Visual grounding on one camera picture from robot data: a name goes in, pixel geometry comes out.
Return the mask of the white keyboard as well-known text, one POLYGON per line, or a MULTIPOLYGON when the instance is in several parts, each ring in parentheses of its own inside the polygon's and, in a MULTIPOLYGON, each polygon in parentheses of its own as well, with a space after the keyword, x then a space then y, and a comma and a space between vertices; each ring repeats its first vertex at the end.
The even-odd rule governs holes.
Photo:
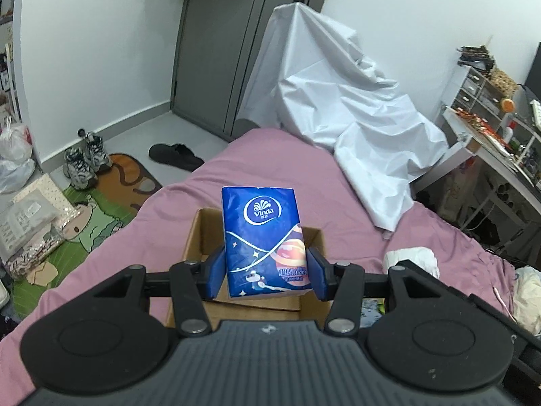
POLYGON ((541 129, 541 103, 536 99, 532 99, 530 106, 533 113, 533 122, 537 129, 541 129))

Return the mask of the grey sneakers pair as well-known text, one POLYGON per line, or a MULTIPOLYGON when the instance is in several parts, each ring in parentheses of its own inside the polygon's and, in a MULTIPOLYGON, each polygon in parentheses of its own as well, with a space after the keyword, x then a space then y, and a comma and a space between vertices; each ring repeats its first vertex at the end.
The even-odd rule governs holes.
POLYGON ((98 183, 98 176, 109 172, 113 162, 104 147, 103 137, 88 132, 80 135, 80 145, 64 152, 63 173, 76 191, 85 191, 98 183))

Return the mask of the desktop drawer organizer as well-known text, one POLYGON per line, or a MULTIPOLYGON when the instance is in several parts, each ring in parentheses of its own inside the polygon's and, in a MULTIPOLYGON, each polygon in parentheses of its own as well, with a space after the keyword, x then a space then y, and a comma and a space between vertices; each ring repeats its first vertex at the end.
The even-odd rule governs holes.
POLYGON ((458 50, 457 66, 451 74, 441 102, 461 110, 501 122, 515 110, 513 100, 518 84, 497 67, 489 50, 463 46, 458 50))

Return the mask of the blue tissue pack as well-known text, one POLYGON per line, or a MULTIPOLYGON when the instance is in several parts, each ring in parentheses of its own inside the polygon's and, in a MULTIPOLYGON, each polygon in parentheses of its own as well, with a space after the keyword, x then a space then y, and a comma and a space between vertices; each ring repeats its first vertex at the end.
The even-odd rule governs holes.
POLYGON ((228 186, 221 194, 229 296, 262 298, 309 290, 295 191, 228 186))

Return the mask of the black slipper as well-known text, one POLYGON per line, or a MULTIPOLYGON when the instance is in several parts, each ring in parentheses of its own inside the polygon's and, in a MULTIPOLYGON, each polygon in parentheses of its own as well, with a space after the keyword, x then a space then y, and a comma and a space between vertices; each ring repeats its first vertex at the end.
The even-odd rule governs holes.
POLYGON ((194 172, 205 163, 203 159, 195 156, 193 151, 183 144, 155 144, 149 148, 148 156, 157 163, 187 172, 194 172))

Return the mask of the white plastic bag on floor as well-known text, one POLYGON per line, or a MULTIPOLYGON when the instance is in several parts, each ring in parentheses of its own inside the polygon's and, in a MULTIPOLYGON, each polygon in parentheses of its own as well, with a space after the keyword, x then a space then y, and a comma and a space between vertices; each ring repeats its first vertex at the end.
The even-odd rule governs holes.
POLYGON ((1 126, 1 194, 22 189, 35 170, 33 146, 26 125, 7 116, 1 126))

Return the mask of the beige pillow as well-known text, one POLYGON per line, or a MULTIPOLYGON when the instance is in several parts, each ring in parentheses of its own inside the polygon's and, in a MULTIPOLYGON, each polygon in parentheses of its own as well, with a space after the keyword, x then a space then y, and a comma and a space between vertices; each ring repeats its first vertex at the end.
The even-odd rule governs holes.
POLYGON ((540 337, 541 279, 540 271, 525 266, 515 271, 513 316, 531 334, 540 337))

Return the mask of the pink bed sheet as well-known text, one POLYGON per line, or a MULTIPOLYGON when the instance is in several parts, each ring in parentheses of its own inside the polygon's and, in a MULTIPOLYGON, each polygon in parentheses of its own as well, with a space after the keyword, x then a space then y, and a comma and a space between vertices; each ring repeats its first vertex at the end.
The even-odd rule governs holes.
POLYGON ((441 281, 475 294, 502 313, 513 311, 514 267, 420 203, 384 235, 325 150, 278 129, 247 132, 186 181, 157 191, 123 229, 90 253, 1 341, 1 401, 16 405, 34 387, 19 354, 19 343, 37 319, 131 264, 165 271, 184 251, 196 212, 219 208, 226 186, 284 187, 295 191, 303 225, 322 231, 326 257, 348 260, 370 273, 382 270, 384 255, 407 247, 428 247, 438 260, 441 281))

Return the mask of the white desk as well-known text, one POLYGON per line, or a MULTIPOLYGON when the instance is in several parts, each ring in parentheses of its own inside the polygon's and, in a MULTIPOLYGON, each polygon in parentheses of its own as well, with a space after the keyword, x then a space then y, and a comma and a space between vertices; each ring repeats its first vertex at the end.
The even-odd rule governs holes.
POLYGON ((524 175, 514 171, 511 162, 497 155, 495 147, 463 120, 451 107, 445 107, 442 113, 444 124, 451 131, 453 144, 438 159, 438 162, 418 180, 413 182, 413 191, 425 190, 439 179, 456 169, 470 158, 480 159, 484 164, 497 172, 501 178, 509 182, 515 191, 540 214, 540 193, 534 186, 526 183, 524 175))

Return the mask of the grey door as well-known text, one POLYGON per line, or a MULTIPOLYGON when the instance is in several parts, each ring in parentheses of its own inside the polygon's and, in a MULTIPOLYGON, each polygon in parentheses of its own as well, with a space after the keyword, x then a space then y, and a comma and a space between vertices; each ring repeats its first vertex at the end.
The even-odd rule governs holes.
POLYGON ((278 5, 325 0, 184 0, 172 74, 171 110, 226 140, 247 131, 237 111, 278 5))

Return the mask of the cartoon floor mat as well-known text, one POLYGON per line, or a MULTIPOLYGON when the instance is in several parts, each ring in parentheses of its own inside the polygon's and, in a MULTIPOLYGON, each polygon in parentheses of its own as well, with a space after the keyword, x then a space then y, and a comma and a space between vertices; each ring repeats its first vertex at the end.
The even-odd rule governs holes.
POLYGON ((49 254, 39 271, 13 285, 13 308, 19 319, 36 308, 46 290, 60 285, 94 249, 126 226, 161 188, 137 159, 123 153, 114 153, 111 159, 112 169, 99 176, 94 189, 68 187, 63 192, 79 214, 64 229, 66 241, 49 254))

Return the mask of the white draped cover sheet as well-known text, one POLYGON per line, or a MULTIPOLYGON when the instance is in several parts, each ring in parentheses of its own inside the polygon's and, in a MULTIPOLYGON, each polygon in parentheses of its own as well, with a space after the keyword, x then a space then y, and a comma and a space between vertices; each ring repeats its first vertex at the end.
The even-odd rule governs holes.
POLYGON ((301 3, 273 10, 237 118, 329 151, 375 226, 397 229, 445 134, 362 52, 357 33, 301 3))

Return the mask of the cardboard box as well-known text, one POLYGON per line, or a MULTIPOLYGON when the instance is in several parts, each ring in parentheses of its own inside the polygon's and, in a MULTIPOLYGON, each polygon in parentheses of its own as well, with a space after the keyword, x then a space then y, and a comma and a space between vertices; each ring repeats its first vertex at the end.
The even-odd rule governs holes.
POLYGON ((301 225, 295 206, 260 195, 199 210, 183 257, 195 264, 213 328, 224 320, 324 325, 331 304, 317 299, 308 272, 309 254, 324 252, 322 231, 301 225))

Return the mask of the white crumpled tissue bag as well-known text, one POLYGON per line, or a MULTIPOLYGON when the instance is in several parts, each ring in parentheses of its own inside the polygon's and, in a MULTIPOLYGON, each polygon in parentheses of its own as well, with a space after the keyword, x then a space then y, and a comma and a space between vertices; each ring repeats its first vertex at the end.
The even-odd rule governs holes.
POLYGON ((440 278, 438 260, 428 247, 408 247, 387 252, 382 261, 383 272, 387 273, 403 260, 410 260, 434 278, 440 278))

